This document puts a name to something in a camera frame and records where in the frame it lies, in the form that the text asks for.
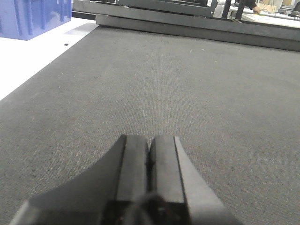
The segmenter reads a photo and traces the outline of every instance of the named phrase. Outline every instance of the person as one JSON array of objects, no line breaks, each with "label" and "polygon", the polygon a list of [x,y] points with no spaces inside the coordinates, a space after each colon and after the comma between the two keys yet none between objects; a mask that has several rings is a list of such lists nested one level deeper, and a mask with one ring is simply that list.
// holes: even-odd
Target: person
[{"label": "person", "polygon": [[255,3],[255,0],[246,0],[245,6],[249,7],[254,13],[261,13],[261,9]]},{"label": "person", "polygon": [[[227,19],[229,8],[231,5],[231,0],[225,1],[225,6],[222,13],[222,18]],[[254,13],[260,13],[260,8],[256,5],[255,0],[245,0],[245,6],[249,7],[254,11]]]}]

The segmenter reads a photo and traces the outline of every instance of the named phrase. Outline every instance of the blue plastic crate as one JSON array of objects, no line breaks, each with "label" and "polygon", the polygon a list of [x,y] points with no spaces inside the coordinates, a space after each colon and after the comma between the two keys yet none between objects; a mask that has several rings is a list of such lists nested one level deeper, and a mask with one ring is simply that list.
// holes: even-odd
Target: blue plastic crate
[{"label": "blue plastic crate", "polygon": [[71,0],[0,0],[0,37],[29,40],[71,20]]}]

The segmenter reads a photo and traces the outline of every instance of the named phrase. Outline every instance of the white table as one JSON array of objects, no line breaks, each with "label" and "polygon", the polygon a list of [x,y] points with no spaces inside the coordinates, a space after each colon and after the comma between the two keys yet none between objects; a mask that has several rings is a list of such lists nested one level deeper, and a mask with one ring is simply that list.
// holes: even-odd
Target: white table
[{"label": "white table", "polygon": [[[237,7],[230,6],[229,15],[232,15],[233,12],[236,12],[237,10],[238,10]],[[242,20],[300,28],[299,18],[293,18],[288,15],[283,15],[280,13],[270,14],[263,11],[260,13],[260,15],[258,15],[258,14],[254,14],[253,11],[248,8],[244,9]]]}]

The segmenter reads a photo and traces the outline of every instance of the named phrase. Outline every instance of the gray fabric mat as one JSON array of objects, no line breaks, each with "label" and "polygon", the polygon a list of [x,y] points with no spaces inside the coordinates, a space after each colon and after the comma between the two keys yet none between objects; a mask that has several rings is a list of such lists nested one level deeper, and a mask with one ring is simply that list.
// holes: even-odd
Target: gray fabric mat
[{"label": "gray fabric mat", "polygon": [[180,135],[247,225],[300,222],[299,53],[98,28],[0,102],[0,224],[121,134]]}]

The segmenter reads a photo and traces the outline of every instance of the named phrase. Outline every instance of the person's hand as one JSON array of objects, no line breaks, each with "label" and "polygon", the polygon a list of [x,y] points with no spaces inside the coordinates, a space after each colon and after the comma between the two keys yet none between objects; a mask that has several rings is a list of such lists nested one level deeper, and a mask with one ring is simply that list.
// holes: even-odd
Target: person's hand
[{"label": "person's hand", "polygon": [[261,9],[258,6],[255,6],[252,10],[254,13],[261,13]]}]

